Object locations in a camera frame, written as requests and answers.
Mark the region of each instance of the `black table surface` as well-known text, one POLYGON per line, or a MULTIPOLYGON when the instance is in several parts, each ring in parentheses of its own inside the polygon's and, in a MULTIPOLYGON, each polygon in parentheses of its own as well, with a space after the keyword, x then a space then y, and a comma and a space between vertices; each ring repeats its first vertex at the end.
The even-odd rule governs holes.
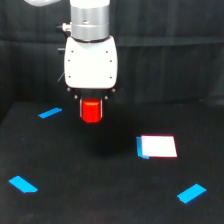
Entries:
POLYGON ((222 106, 109 104, 90 125, 73 105, 16 102, 0 126, 1 224, 223 224, 223 175, 222 106), (141 135, 173 135, 178 157, 138 157, 141 135), (207 191, 184 204, 194 184, 207 191))

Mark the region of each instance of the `blue tape marker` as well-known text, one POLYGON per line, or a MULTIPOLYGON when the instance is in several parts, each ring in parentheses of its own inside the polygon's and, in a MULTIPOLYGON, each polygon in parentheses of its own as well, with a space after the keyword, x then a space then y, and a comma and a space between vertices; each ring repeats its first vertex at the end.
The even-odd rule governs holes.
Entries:
POLYGON ((9 183, 11 183, 15 187, 17 187, 23 193, 36 192, 37 191, 37 189, 34 186, 32 186, 31 184, 29 184, 28 182, 26 182, 25 180, 23 180, 19 176, 14 177, 11 180, 9 180, 9 183))
POLYGON ((201 187, 198 184, 195 184, 194 186, 190 187, 189 189, 187 189, 183 193, 177 195, 177 197, 182 202, 187 203, 187 202, 191 201, 192 199, 199 196, 200 194, 202 194, 205 191, 206 191, 205 188, 201 187))
POLYGON ((137 137, 137 152, 138 152, 138 156, 142 157, 143 159, 149 159, 148 156, 143 156, 142 155, 142 138, 141 137, 137 137))
POLYGON ((62 109, 60 109, 60 108, 54 108, 54 109, 49 110, 49 111, 47 111, 45 113, 42 113, 42 114, 40 114, 38 116, 41 117, 41 118, 46 118, 46 117, 49 117, 49 116, 51 116, 53 114, 56 114, 56 113, 58 113, 60 111, 62 111, 62 109))

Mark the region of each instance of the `red object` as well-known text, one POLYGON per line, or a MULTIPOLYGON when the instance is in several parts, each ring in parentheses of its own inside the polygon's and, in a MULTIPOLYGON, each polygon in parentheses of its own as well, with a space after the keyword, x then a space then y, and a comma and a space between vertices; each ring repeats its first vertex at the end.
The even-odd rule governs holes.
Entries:
POLYGON ((101 120, 101 102, 97 98, 87 98, 82 101, 82 119, 87 123, 97 123, 101 120))

